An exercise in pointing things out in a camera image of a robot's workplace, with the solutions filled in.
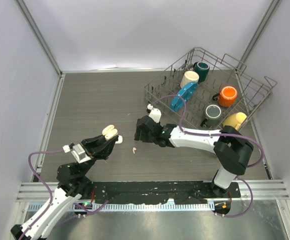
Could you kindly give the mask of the white earbud charging case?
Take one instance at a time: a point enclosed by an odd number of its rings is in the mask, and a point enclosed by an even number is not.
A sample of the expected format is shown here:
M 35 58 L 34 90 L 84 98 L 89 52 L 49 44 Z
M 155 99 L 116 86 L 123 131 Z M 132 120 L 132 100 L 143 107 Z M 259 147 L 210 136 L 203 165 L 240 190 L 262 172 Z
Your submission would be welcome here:
M 119 135 L 115 143 L 116 144 L 121 144 L 122 142 L 123 142 L 123 136 Z

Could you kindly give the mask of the black mounting base plate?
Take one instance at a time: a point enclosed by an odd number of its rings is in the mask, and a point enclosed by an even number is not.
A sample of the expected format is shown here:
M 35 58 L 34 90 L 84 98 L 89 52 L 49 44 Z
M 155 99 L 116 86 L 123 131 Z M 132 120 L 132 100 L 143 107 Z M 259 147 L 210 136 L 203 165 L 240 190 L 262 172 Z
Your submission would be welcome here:
M 227 190 L 213 192 L 209 181 L 94 181 L 82 194 L 83 200 L 97 204 L 158 205 L 173 199 L 176 205 L 203 204 L 208 199 L 238 199 L 239 184 L 232 182 Z

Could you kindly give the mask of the grey green mug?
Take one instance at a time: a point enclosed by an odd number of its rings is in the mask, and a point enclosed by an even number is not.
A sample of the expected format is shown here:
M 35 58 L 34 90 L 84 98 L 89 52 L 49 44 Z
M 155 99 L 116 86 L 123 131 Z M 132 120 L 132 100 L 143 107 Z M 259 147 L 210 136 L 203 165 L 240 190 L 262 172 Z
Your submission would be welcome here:
M 203 114 L 203 119 L 200 124 L 201 127 L 216 127 L 220 123 L 222 115 L 221 108 L 216 104 L 208 105 Z

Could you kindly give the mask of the aluminium frame rail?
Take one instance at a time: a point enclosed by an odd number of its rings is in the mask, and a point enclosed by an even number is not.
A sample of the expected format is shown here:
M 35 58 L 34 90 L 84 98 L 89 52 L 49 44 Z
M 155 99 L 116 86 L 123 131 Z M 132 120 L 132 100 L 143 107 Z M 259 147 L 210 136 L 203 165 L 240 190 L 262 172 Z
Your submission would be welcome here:
M 16 197 L 16 202 L 45 202 L 50 193 L 41 182 L 22 182 Z

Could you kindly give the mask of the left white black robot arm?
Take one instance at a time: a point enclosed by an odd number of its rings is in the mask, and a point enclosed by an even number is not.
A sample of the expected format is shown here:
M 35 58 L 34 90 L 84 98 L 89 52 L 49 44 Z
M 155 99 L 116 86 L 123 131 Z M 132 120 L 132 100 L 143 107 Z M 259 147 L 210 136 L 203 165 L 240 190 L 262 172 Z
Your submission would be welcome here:
M 47 188 L 49 199 L 22 225 L 14 225 L 10 232 L 16 240 L 45 240 L 64 213 L 79 199 L 87 199 L 92 192 L 92 181 L 86 173 L 97 160 L 107 160 L 115 144 L 121 144 L 121 135 L 109 138 L 99 135 L 82 140 L 78 144 L 67 144 L 62 150 L 37 151 L 28 156 L 28 164 L 36 177 Z M 31 157 L 38 154 L 71 153 L 75 162 L 63 164 L 57 170 L 57 188 L 50 187 L 37 174 L 31 163 Z

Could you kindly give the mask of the cream mug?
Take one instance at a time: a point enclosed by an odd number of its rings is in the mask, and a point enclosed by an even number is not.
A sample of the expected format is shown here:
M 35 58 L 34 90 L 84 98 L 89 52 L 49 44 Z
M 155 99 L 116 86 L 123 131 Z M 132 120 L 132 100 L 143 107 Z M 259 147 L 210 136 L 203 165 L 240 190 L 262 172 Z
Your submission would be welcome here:
M 187 85 L 190 82 L 198 82 L 199 75 L 192 70 L 188 70 L 183 74 L 182 80 L 180 82 L 180 87 L 183 88 L 185 85 Z

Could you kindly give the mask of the orange mug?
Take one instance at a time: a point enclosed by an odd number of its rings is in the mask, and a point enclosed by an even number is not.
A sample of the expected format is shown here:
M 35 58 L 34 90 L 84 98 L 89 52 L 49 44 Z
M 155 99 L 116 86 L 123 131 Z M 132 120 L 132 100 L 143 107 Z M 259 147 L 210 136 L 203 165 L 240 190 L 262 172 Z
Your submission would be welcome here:
M 219 93 L 212 96 L 213 101 L 217 101 L 222 107 L 229 108 L 234 105 L 238 97 L 238 91 L 233 86 L 224 86 Z

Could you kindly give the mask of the yellow mug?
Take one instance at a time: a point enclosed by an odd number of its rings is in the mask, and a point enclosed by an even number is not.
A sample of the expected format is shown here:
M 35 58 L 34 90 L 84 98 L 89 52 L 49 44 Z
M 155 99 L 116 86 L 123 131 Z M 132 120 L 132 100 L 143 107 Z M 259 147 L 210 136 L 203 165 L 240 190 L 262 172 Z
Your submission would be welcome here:
M 246 120 L 246 118 L 247 118 L 247 115 L 245 113 L 237 112 L 237 113 L 234 113 L 231 116 L 227 117 L 223 121 L 222 124 L 223 124 L 223 127 L 231 126 L 238 131 L 239 128 L 244 123 L 244 121 Z

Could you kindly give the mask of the blue polka dot plate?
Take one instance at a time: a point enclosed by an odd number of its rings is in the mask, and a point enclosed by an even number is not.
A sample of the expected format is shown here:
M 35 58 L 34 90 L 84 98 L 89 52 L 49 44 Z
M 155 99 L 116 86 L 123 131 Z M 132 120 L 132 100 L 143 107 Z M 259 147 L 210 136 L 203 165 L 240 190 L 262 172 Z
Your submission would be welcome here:
M 196 92 L 199 84 L 195 81 L 191 81 L 184 85 L 176 94 L 177 96 L 181 97 L 183 100 L 181 100 L 179 97 L 175 96 L 173 100 L 171 101 L 170 108 L 174 112 L 178 112 L 185 104 L 184 102 L 188 102 L 193 94 Z

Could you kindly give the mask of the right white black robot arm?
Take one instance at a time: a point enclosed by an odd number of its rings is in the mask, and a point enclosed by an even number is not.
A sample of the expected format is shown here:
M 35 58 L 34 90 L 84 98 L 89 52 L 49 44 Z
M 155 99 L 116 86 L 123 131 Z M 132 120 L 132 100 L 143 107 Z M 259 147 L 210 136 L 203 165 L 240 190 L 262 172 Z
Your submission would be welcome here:
M 210 184 L 211 193 L 218 198 L 228 193 L 236 176 L 245 174 L 254 146 L 232 126 L 221 130 L 181 129 L 176 124 L 162 126 L 148 115 L 136 122 L 136 141 L 154 143 L 162 148 L 186 147 L 213 153 L 221 167 Z

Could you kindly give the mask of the pink earbud charging case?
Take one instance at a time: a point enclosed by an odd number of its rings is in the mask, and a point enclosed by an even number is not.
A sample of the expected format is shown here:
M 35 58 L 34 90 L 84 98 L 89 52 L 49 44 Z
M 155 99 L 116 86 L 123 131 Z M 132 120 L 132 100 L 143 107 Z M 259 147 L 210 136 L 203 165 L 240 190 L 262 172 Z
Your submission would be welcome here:
M 118 135 L 118 130 L 113 124 L 110 124 L 102 130 L 102 135 L 108 141 Z

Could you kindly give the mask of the dark teal mug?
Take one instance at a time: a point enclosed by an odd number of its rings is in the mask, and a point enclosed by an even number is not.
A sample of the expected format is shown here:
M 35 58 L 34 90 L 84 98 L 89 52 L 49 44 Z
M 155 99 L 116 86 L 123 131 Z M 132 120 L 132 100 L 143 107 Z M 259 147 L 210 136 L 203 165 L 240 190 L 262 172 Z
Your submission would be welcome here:
M 209 70 L 210 66 L 206 62 L 198 61 L 193 64 L 193 71 L 199 76 L 198 83 L 202 83 L 206 80 Z

